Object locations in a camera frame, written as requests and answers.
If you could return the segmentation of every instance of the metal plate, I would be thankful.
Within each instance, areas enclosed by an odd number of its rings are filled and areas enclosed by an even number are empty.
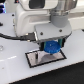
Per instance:
[[[36,25],[35,31],[38,39],[37,41],[45,42],[48,40],[56,40],[70,35],[72,28],[68,21],[67,25],[63,28],[55,27],[52,23]]]
[[[55,54],[49,54],[44,51],[34,51],[26,53],[26,57],[30,68],[66,59],[62,51]]]

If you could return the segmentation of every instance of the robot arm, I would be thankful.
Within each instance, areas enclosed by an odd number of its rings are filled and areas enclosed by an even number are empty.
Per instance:
[[[71,34],[68,14],[77,0],[20,0],[20,4],[14,20],[17,36],[35,32],[36,42],[45,42]]]

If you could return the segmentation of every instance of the black mat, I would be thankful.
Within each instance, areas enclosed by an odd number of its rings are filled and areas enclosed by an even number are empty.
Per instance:
[[[12,84],[84,84],[84,62]]]

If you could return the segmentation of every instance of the white table surface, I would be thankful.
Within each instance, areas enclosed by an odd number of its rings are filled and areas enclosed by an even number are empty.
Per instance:
[[[0,22],[4,24],[0,27],[1,33],[15,36],[13,18],[11,14],[0,15]],[[38,49],[37,44],[0,38],[0,45],[4,47],[0,51],[0,84],[12,83],[84,61],[84,32],[81,30],[73,31],[62,49],[67,59],[35,68],[29,67],[25,53]]]

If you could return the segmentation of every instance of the reflective surface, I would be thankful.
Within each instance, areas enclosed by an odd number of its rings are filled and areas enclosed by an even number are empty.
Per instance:
[[[41,66],[53,61],[66,59],[62,51],[55,54],[49,54],[44,51],[35,51],[26,54],[26,57],[30,67]]]
[[[68,12],[75,8],[78,0],[58,0],[58,5],[53,12],[56,15],[66,15]]]

